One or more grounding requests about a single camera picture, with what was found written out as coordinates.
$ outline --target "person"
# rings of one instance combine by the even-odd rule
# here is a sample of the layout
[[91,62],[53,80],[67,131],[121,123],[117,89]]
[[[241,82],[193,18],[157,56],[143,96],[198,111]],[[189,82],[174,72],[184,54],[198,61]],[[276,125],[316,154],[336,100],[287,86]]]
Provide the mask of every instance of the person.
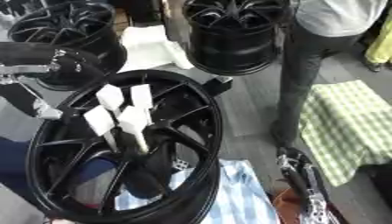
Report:
[[382,66],[392,70],[392,10],[381,28],[380,35],[367,49],[364,65],[372,72],[378,73]]
[[302,0],[283,47],[277,120],[270,134],[276,147],[292,147],[305,99],[323,56],[354,44],[382,14],[388,0]]

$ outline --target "packaging material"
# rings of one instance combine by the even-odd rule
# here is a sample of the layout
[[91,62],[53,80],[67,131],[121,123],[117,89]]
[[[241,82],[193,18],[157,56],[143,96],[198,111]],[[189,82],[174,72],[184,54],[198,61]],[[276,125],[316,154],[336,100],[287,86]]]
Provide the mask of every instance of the packaging material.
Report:
[[167,39],[163,25],[128,27],[123,32],[121,41],[127,49],[128,58],[120,72],[171,63],[182,69],[193,67],[181,46]]

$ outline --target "checkered tablecloth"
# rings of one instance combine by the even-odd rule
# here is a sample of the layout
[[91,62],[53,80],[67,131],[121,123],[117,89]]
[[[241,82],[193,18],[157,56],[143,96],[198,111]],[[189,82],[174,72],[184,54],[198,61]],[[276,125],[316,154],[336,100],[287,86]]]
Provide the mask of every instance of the checkered tablecloth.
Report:
[[345,184],[362,165],[392,158],[392,107],[361,80],[315,85],[300,129],[334,186]]
[[[192,169],[172,176],[175,189]],[[115,200],[117,210],[145,206],[153,200],[137,199],[124,191]],[[279,224],[275,208],[257,180],[249,161],[220,161],[220,186],[213,206],[202,224]]]

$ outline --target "white fabric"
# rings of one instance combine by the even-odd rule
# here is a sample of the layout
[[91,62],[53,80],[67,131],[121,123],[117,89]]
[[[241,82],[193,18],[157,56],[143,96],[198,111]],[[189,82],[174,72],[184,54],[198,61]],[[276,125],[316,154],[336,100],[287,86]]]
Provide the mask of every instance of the white fabric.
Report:
[[[171,177],[170,188],[179,187],[193,169]],[[156,199],[138,199],[128,191],[115,198],[115,209],[142,207]],[[220,186],[215,202],[201,224],[279,224],[275,208],[260,185],[249,161],[220,161]]]
[[382,14],[388,0],[301,0],[297,21],[324,37],[365,32]]

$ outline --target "gray pants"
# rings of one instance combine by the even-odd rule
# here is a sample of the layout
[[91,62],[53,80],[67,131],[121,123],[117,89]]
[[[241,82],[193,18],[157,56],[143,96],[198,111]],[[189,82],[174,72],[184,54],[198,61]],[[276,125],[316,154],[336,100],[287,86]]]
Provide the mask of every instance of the gray pants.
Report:
[[277,131],[280,140],[291,145],[298,135],[301,109],[316,79],[322,59],[329,52],[346,50],[360,35],[328,38],[293,23],[286,35],[278,103]]

